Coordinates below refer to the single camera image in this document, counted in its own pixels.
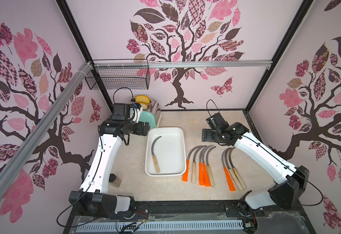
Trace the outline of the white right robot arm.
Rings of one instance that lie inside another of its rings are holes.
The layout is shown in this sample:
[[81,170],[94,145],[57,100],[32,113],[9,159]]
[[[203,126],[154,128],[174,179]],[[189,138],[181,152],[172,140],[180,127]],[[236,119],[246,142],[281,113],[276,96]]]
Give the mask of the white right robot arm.
[[244,125],[236,122],[213,123],[207,121],[209,128],[202,130],[202,141],[220,145],[234,146],[250,156],[273,179],[274,184],[259,192],[247,192],[242,204],[256,210],[261,207],[277,205],[282,209],[292,209],[305,192],[309,170],[304,166],[295,166],[278,156],[261,143]]

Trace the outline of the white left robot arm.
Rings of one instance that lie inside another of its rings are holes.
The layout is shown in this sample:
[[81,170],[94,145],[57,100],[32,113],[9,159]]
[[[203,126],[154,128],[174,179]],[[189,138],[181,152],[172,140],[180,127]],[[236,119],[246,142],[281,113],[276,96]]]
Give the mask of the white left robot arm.
[[72,191],[69,202],[83,216],[108,218],[113,214],[131,217],[135,200],[131,196],[108,193],[111,170],[120,146],[129,144],[131,134],[146,136],[148,122],[104,121],[98,129],[98,145],[91,168],[78,191]]

